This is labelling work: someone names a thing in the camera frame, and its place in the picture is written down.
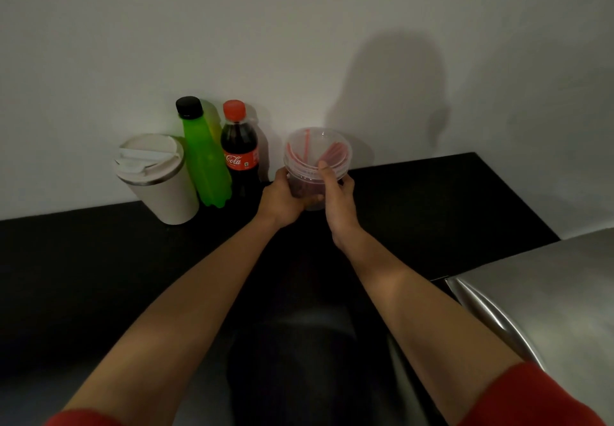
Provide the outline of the person's right hand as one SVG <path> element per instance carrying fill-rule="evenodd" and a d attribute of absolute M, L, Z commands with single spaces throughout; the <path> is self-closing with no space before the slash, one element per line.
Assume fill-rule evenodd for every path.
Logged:
<path fill-rule="evenodd" d="M 343 252 L 347 250 L 353 239 L 364 232 L 358 222 L 354 187 L 354 179 L 346 174 L 341 179 L 336 178 L 333 190 L 325 192 L 327 223 L 334 244 Z"/>

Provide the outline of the person's left hand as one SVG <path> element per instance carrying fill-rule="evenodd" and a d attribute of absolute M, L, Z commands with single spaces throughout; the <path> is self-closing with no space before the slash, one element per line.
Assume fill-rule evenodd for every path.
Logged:
<path fill-rule="evenodd" d="M 275 177 L 263 190 L 256 217 L 270 222 L 275 230 L 295 222 L 303 211 L 324 200 L 323 194 L 296 198 L 292 191 L 277 191 Z"/>

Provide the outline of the clear plastic round container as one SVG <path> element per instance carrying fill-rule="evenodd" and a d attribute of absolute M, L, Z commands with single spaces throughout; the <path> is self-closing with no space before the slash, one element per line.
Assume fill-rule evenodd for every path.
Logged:
<path fill-rule="evenodd" d="M 337 179 L 343 178 L 349 171 L 352 159 L 352 147 L 349 141 L 340 133 L 327 128 L 310 127 L 300 128 L 289 134 L 287 143 L 290 143 L 293 151 L 301 158 L 308 155 L 308 161 L 316 161 L 326 149 L 334 142 L 345 143 L 349 147 L 349 157 L 346 162 L 332 166 Z M 318 166 L 304 166 L 290 159 L 284 148 L 284 166 L 288 170 L 288 183 L 292 194 L 296 198 L 309 197 L 311 195 L 325 194 L 326 188 L 319 174 Z"/>

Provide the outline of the person's left forearm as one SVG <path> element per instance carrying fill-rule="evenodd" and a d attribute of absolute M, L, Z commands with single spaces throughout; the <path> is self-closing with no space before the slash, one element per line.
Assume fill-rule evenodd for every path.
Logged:
<path fill-rule="evenodd" d="M 124 426 L 172 426 L 190 379 L 278 231 L 255 216 L 170 285 L 113 345 L 62 411 L 93 409 Z"/>

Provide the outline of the person's right forearm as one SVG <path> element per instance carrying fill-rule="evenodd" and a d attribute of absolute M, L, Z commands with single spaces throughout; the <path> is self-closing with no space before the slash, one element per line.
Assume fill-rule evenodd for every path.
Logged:
<path fill-rule="evenodd" d="M 361 227 L 336 227 L 333 237 L 434 404 L 458 425 L 520 356 Z"/>

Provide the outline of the bunch of red straws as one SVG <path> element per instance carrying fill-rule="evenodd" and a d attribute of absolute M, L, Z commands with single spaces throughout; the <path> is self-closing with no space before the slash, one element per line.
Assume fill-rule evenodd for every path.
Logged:
<path fill-rule="evenodd" d="M 286 144 L 286 153 L 291 160 L 304 166 L 318 166 L 319 162 L 324 161 L 329 166 L 336 166 L 346 162 L 349 157 L 349 147 L 345 143 L 334 142 L 326 151 L 313 163 L 308 161 L 308 155 L 303 158 L 299 157 L 294 151 L 290 143 Z"/>

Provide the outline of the dark cola bottle red cap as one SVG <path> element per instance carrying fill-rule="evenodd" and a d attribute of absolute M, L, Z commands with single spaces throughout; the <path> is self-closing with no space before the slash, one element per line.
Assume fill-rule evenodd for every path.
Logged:
<path fill-rule="evenodd" d="M 222 109 L 225 121 L 220 144 L 232 179 L 232 196 L 255 200 L 262 192 L 257 131 L 248 119 L 244 102 L 231 99 Z"/>

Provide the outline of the green drink bottle black cap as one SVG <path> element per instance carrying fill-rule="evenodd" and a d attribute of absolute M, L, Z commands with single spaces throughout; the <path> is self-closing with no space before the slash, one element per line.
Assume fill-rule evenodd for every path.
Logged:
<path fill-rule="evenodd" d="M 201 100 L 193 96 L 180 97 L 175 105 L 184 130 L 185 160 L 198 196 L 206 206 L 223 208 L 232 197 L 232 179 Z"/>

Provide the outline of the white travel cup with lid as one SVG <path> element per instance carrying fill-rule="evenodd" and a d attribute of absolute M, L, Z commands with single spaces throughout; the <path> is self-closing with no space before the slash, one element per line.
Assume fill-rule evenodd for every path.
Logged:
<path fill-rule="evenodd" d="M 119 146 L 116 176 L 163 223 L 180 225 L 200 208 L 183 145 L 169 135 L 145 134 Z"/>

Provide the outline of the stainless steel appliance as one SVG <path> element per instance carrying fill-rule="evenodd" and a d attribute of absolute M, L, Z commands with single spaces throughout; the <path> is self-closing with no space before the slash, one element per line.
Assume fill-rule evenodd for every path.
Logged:
<path fill-rule="evenodd" d="M 459 303 L 519 356 L 614 426 L 614 228 L 446 282 Z"/>

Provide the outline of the red shirt sleeve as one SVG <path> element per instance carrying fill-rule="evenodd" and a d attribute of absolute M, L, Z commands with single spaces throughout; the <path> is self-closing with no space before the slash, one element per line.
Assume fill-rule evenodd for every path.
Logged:
<path fill-rule="evenodd" d="M 536 364 L 523 362 L 488 386 L 458 426 L 606 426 Z"/>
<path fill-rule="evenodd" d="M 43 426 L 124 426 L 110 415 L 93 409 L 68 409 L 50 417 Z"/>

